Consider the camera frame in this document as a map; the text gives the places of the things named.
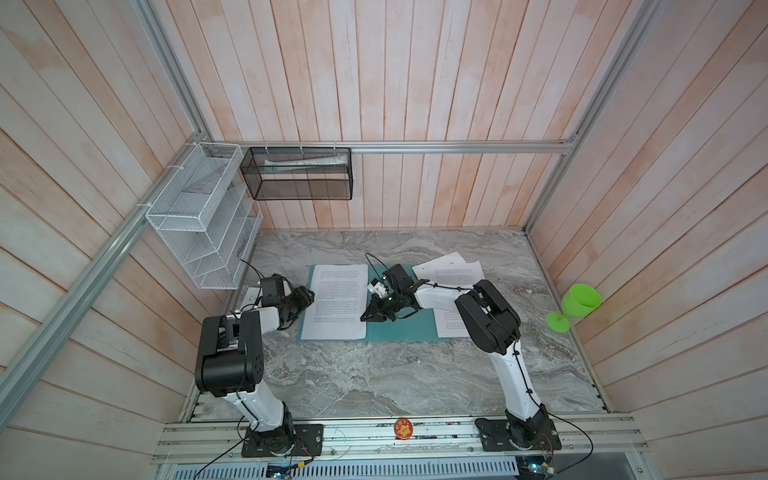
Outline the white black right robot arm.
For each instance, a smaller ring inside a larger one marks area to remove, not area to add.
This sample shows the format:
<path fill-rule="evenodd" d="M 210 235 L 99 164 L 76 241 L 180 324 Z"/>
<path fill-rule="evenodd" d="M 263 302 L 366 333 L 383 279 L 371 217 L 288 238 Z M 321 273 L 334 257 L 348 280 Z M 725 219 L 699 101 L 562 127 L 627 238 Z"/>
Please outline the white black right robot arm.
<path fill-rule="evenodd" d="M 505 418 L 474 421 L 486 452 L 554 452 L 562 448 L 555 423 L 532 387 L 522 356 L 521 318 L 487 279 L 473 285 L 445 285 L 413 279 L 402 265 L 385 270 L 367 285 L 371 294 L 362 322 L 403 319 L 433 309 L 460 316 L 470 339 L 485 352 L 495 369 L 505 399 Z"/>

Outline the printed paper sheet top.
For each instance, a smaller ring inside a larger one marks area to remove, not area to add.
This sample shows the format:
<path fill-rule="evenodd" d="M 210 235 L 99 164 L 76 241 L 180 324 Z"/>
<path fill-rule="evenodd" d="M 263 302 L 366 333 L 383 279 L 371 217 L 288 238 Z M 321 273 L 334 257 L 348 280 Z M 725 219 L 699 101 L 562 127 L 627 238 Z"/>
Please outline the printed paper sheet top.
<path fill-rule="evenodd" d="M 309 289 L 315 294 L 300 328 L 302 341 L 357 341 L 367 334 L 360 320 L 367 306 L 368 267 L 315 265 Z"/>

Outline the teal green folder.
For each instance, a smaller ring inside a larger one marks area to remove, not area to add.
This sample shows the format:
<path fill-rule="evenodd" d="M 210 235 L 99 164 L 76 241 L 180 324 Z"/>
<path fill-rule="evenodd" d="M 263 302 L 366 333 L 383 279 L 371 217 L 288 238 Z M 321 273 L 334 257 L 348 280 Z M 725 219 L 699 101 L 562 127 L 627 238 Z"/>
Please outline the teal green folder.
<path fill-rule="evenodd" d="M 315 291 L 311 287 L 313 280 L 314 270 L 317 265 L 309 267 L 309 276 L 307 279 L 307 287 Z M 434 317 L 433 310 L 420 310 L 413 316 L 406 319 L 397 319 L 395 322 L 369 322 L 364 323 L 366 325 L 366 336 L 356 339 L 305 339 L 304 338 L 304 324 L 306 311 L 299 317 L 299 329 L 297 334 L 298 341 L 351 341 L 351 342 L 433 342 L 433 343 L 446 343 L 450 338 L 441 338 L 438 336 L 437 324 Z"/>

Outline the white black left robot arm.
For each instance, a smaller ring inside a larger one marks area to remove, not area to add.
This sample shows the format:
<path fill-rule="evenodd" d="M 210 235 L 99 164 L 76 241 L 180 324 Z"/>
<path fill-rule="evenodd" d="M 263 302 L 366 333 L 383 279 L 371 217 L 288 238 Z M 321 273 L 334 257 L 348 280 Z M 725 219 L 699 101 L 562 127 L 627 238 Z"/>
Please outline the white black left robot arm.
<path fill-rule="evenodd" d="M 239 434 L 245 458 L 321 454 L 324 426 L 296 424 L 264 379 L 263 336 L 292 325 L 313 303 L 311 290 L 273 274 L 260 281 L 254 301 L 203 321 L 196 386 L 243 416 L 247 427 Z"/>

